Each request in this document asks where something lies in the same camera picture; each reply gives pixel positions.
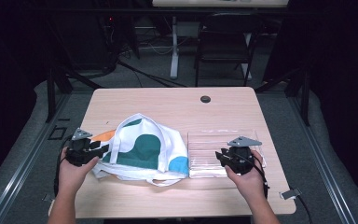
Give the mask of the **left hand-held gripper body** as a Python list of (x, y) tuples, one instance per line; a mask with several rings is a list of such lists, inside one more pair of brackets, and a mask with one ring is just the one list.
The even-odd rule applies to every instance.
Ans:
[(82, 166), (97, 157), (93, 155), (93, 149), (90, 149), (90, 143), (95, 142), (91, 137), (91, 133), (77, 128), (70, 138), (65, 158), (74, 166)]

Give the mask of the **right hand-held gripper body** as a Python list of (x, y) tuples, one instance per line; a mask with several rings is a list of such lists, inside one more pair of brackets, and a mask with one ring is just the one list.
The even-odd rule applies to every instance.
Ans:
[(227, 143), (230, 157), (229, 165), (235, 174), (245, 175), (255, 167), (255, 158), (251, 152), (251, 147), (261, 146), (262, 143), (245, 137), (239, 136)]

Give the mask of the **clear plastic tray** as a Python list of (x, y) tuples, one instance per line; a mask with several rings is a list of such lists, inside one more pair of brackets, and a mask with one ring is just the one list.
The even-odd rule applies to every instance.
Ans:
[(223, 177), (225, 168), (215, 156), (222, 148), (248, 147), (264, 157), (262, 142), (255, 130), (206, 130), (187, 134), (189, 177)]

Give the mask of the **white tote bag coloured patches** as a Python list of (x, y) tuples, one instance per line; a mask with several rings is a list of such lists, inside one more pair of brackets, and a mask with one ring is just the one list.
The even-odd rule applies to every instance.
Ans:
[(112, 133), (93, 139), (108, 147), (92, 169), (97, 178), (115, 175), (168, 187), (189, 176), (188, 151), (181, 134), (143, 114), (134, 114)]

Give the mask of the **person's left hand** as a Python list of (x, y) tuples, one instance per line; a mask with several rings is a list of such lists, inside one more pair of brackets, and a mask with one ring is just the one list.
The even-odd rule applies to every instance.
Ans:
[(87, 173), (99, 160), (98, 157), (94, 157), (82, 166), (75, 166), (66, 159), (67, 149), (68, 147), (64, 147), (61, 154), (58, 197), (75, 197), (82, 186)]

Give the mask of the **person's right hand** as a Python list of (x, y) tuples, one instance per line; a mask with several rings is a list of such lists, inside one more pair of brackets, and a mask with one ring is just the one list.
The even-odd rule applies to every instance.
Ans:
[(262, 172), (262, 157), (257, 151), (252, 151), (255, 167), (245, 175), (237, 175), (230, 167), (225, 166), (227, 176), (234, 182), (240, 194), (249, 205), (261, 204), (266, 200)]

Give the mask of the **black metal stand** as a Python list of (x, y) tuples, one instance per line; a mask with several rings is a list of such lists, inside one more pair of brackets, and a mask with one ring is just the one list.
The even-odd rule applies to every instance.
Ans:
[(97, 90), (102, 86), (81, 76), (74, 69), (68, 66), (53, 62), (47, 71), (47, 91), (48, 91), (48, 116), (46, 122), (52, 121), (56, 114), (56, 90), (58, 88), (63, 94), (70, 94), (73, 91), (73, 86), (69, 78), (74, 78), (86, 86)]
[(267, 91), (285, 80), (288, 80), (288, 85), (284, 90), (287, 97), (297, 97), (299, 93), (301, 94), (299, 114), (303, 122), (309, 126), (310, 73), (307, 68), (296, 68), (280, 77), (266, 82), (262, 86), (256, 88), (255, 91), (257, 93)]

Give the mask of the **dark equipment with red light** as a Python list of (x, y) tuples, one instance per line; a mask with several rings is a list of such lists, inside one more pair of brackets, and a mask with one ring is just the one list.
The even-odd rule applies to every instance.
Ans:
[(74, 66), (80, 70), (108, 73), (116, 68), (107, 44), (102, 18), (96, 15), (62, 17), (62, 38)]

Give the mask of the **black folding chair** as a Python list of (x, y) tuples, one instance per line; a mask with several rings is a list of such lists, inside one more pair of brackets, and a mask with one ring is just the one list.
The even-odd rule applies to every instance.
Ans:
[(201, 63), (234, 63), (247, 65), (243, 85), (247, 84), (255, 45), (264, 28), (262, 18), (255, 14), (214, 13), (200, 21), (194, 69), (195, 85), (199, 85)]

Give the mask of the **white desk with legs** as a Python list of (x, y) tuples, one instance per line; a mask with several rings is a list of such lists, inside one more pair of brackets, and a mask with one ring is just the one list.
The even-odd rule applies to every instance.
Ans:
[[(243, 8), (285, 8), (289, 0), (152, 0), (153, 7), (161, 9), (243, 9)], [(172, 63), (170, 78), (178, 78), (177, 16), (172, 17)]]

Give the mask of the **aluminium floor rail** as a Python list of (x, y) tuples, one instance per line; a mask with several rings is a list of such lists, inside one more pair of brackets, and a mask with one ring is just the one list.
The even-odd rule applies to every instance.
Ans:
[(332, 173), (332, 170), (325, 158), (321, 147), (311, 129), (310, 126), (302, 119), (300, 115), (300, 104), (296, 98), (289, 97), (288, 102), (295, 112), (296, 119), (299, 122), (302, 132), (306, 135), (306, 138), (310, 144), (310, 153), (314, 159), (316, 167), (320, 173), (320, 176), (324, 182), (326, 190), (329, 194), (330, 200), (336, 208), (337, 214), (342, 224), (357, 224), (355, 217), (349, 208), (342, 190), (338, 186), (336, 179)]
[(32, 171), (42, 145), (69, 99), (70, 94), (59, 97), (55, 113), (47, 122), (48, 115), (44, 108), (48, 105), (48, 99), (38, 97), (31, 117), (0, 166), (0, 224)]

